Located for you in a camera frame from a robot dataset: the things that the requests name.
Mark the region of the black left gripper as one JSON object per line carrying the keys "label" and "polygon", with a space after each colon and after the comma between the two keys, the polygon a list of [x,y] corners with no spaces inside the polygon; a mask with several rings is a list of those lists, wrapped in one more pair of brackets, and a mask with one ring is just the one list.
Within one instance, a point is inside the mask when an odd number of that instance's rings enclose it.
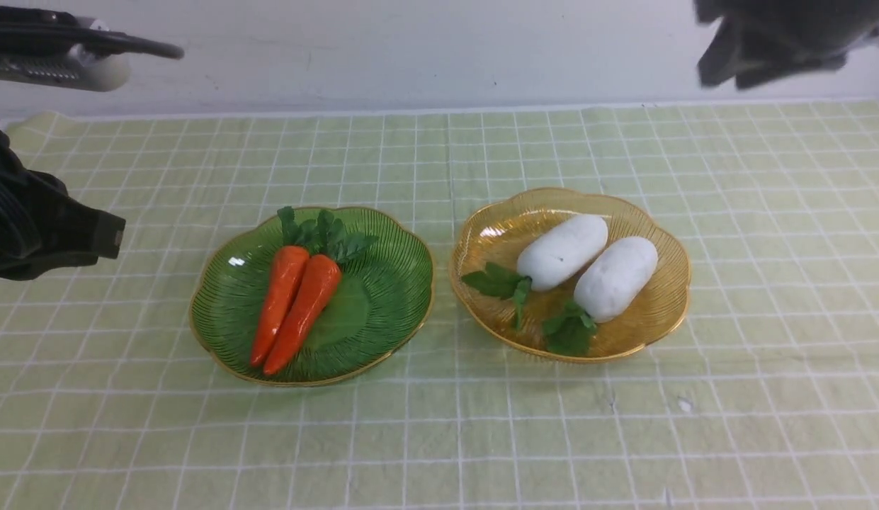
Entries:
{"label": "black left gripper", "polygon": [[0,278],[31,281],[117,259],[126,221],[86,206],[52,174],[28,170],[0,130]]}

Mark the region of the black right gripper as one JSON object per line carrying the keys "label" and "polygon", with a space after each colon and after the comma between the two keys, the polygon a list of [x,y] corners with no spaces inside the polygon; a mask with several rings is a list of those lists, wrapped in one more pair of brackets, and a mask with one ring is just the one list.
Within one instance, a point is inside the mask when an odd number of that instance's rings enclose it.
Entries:
{"label": "black right gripper", "polygon": [[850,52],[879,47],[879,1],[695,1],[717,32],[697,64],[699,84],[746,91],[811,72],[836,72]]}

